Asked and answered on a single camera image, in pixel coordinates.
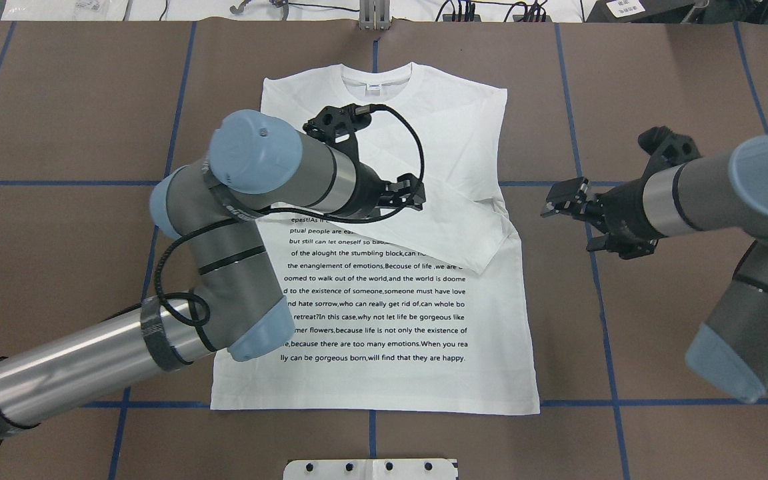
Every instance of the metal bracket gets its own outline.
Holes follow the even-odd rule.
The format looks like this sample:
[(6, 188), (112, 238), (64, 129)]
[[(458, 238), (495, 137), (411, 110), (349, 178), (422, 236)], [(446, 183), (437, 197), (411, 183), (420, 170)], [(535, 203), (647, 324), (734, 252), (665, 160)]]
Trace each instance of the metal bracket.
[(390, 30), (390, 0), (360, 0), (360, 30)]

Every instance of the white sticker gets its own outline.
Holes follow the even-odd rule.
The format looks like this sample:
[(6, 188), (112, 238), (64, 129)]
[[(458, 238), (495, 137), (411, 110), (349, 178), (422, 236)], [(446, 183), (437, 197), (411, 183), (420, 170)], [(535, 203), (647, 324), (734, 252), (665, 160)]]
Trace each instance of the white sticker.
[(609, 7), (609, 11), (615, 15), (615, 18), (636, 15), (636, 13), (645, 11), (639, 0), (615, 0), (615, 2), (606, 2), (606, 6)]
[(77, 9), (98, 11), (103, 6), (101, 0), (76, 0)]

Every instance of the robotic arm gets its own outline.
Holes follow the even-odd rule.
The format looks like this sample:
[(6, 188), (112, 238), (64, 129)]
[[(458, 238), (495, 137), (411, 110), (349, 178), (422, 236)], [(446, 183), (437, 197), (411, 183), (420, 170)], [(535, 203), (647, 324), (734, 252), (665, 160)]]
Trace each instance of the robotic arm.
[[(359, 161), (355, 133), (379, 110), (392, 113), (414, 136), (420, 176), (382, 181)], [(69, 337), (0, 357), (0, 439), (219, 349), (247, 361), (288, 341), (295, 324), (254, 219), (295, 212), (369, 223), (405, 207), (421, 210), (423, 148), (390, 107), (326, 107), (304, 130), (306, 135), (253, 110), (232, 113), (213, 134), (203, 161), (156, 186), (153, 221), (176, 239), (157, 262), (156, 297)], [(270, 207), (278, 201), (305, 209)], [(378, 215), (379, 209), (392, 211)], [(201, 284), (165, 294), (162, 268), (185, 242)]]
[(584, 177), (556, 183), (541, 215), (592, 225), (604, 235), (586, 249), (622, 259), (653, 254), (659, 239), (696, 231), (740, 227), (754, 237), (686, 352), (693, 371), (753, 403), (768, 392), (768, 136), (705, 158), (690, 137), (666, 127), (638, 141), (650, 155), (640, 179), (591, 198)]

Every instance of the white t-shirt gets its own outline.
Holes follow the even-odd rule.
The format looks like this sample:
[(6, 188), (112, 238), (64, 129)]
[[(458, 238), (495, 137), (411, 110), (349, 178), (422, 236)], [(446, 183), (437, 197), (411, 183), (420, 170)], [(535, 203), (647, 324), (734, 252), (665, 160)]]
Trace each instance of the white t-shirt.
[[(397, 298), (406, 303), (427, 306), (393, 305), (382, 307), (384, 310), (378, 312), (392, 313), (395, 318), (400, 318), (398, 315), (401, 313), (406, 319), (417, 314), (414, 322), (382, 319), (376, 324), (375, 320), (362, 321), (364, 328), (371, 326), (378, 329), (377, 332), (372, 330), (365, 334), (365, 341), (362, 341), (375, 347), (353, 347), (350, 358), (378, 361), (360, 364), (353, 361), (304, 361), (307, 354), (315, 358), (316, 353), (324, 352), (321, 346), (318, 349), (281, 347), (277, 352), (244, 363), (234, 362), (226, 352), (219, 352), (214, 368), (212, 408), (373, 408), (498, 414), (539, 412), (525, 310), (521, 240), (508, 219), (497, 182), (497, 143), (506, 98), (504, 89), (460, 79), (415, 63), (384, 73), (365, 73), (335, 65), (308, 70), (285, 79), (265, 80), (261, 111), (285, 119), (299, 130), (323, 107), (341, 107), (350, 103), (386, 103), (411, 123), (423, 142), (426, 155), (427, 201), (423, 210), (415, 212), (406, 209), (392, 219), (374, 224), (338, 224), (357, 235), (329, 225), (330, 230), (338, 232), (327, 232), (322, 238), (334, 238), (333, 235), (336, 235), (338, 238), (374, 239), (390, 244), (357, 246), (356, 249), (366, 250), (353, 255), (387, 255), (378, 259), (373, 256), (361, 265), (364, 268), (391, 268), (392, 265), (384, 265), (388, 259), (401, 259), (408, 270), (387, 271), (389, 274), (409, 273), (413, 276), (410, 279), (424, 279), (424, 273), (438, 275), (429, 276), (427, 283), (425, 280), (423, 283), (394, 283), (393, 279), (401, 279), (402, 276), (390, 276), (389, 280), (382, 279), (380, 285), (370, 282), (362, 284), (365, 291), (375, 291), (369, 288), (371, 286), (383, 289), (385, 286), (402, 285), (406, 291), (415, 292), (427, 291), (423, 287), (434, 288), (429, 291), (428, 297), (419, 293), (413, 297), (379, 295), (380, 298)], [(414, 140), (406, 128), (388, 113), (373, 113), (372, 124), (357, 133), (357, 142), (360, 161), (372, 167), (381, 179), (393, 181), (399, 174), (418, 172)], [(307, 273), (298, 270), (299, 265), (293, 265), (298, 258), (291, 255), (298, 247), (287, 245), (290, 225), (275, 216), (260, 219), (258, 223), (278, 279)], [(418, 256), (405, 258), (405, 255)], [(380, 265), (371, 267), (370, 263)], [(356, 263), (351, 265), (351, 268), (354, 267), (357, 267)], [(351, 268), (348, 269), (350, 273), (355, 271)], [(386, 270), (373, 271), (381, 273)], [(325, 268), (310, 273), (332, 273), (339, 279), (341, 271)], [(321, 285), (335, 286), (345, 292), (358, 285), (348, 280), (331, 282), (330, 277), (323, 275), (311, 275), (310, 278), (328, 279)], [(290, 307), (294, 301), (327, 298), (326, 295), (312, 297), (292, 295), (291, 292), (287, 292), (287, 297)], [(341, 295), (341, 298), (354, 299), (355, 305), (363, 305), (372, 303), (376, 297), (349, 294)], [(436, 304), (434, 300), (440, 299), (452, 300), (452, 307), (433, 305)], [(328, 307), (292, 307), (292, 310), (296, 314), (296, 327), (314, 325), (328, 331), (328, 328), (339, 325), (351, 325), (351, 322), (330, 319), (330, 316), (314, 322), (305, 321), (315, 318), (316, 313), (331, 313)], [(372, 315), (374, 312), (367, 312), (362, 307), (333, 308), (334, 316), (343, 316), (346, 312), (354, 313), (361, 319), (362, 315), (370, 313), (375, 318)], [(416, 320), (423, 313), (443, 320), (436, 323)], [(442, 331), (457, 327), (458, 331), (463, 329), (463, 333), (445, 334), (450, 337), (417, 335), (418, 331), (401, 337), (393, 333), (393, 328), (401, 331), (401, 328), (416, 328), (417, 325), (421, 325), (418, 331), (423, 333), (440, 331), (437, 327), (444, 327)], [(296, 333), (294, 341), (322, 337), (306, 331), (296, 332), (299, 333)], [(428, 349), (420, 345), (412, 347), (414, 341), (421, 337), (430, 341)], [(336, 340), (337, 335), (328, 338)], [(394, 347), (378, 347), (378, 341), (368, 340), (396, 341), (392, 343)], [(440, 341), (441, 346), (438, 346), (434, 340), (444, 341)], [(452, 340), (456, 346), (447, 350), (445, 340)], [(442, 355), (436, 355), (436, 349)], [(339, 358), (341, 352), (345, 350), (329, 350), (329, 353), (320, 356)], [(399, 358), (407, 356), (412, 360), (391, 363), (375, 357), (386, 355), (385, 359), (389, 359), (388, 353)], [(415, 355), (426, 359), (414, 359)], [(287, 361), (296, 357), (301, 360), (295, 363)]]

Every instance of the brown table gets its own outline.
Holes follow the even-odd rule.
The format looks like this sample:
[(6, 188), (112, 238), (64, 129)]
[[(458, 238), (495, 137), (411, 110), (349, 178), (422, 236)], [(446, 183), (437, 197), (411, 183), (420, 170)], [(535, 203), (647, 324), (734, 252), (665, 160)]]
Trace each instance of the brown table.
[[(280, 478), (290, 459), (444, 456), (461, 478), (768, 478), (768, 400), (741, 406), (683, 353), (750, 243), (664, 240), (620, 261), (537, 216), (582, 172), (640, 176), (636, 136), (702, 153), (768, 131), (768, 27), (396, 21), (0, 22), (0, 355), (91, 325), (149, 289), (147, 197), (264, 77), (408, 61), (509, 89), (499, 180), (523, 238), (542, 414), (208, 410), (211, 361), (3, 444), (0, 478)], [(195, 280), (185, 255), (168, 287)]]

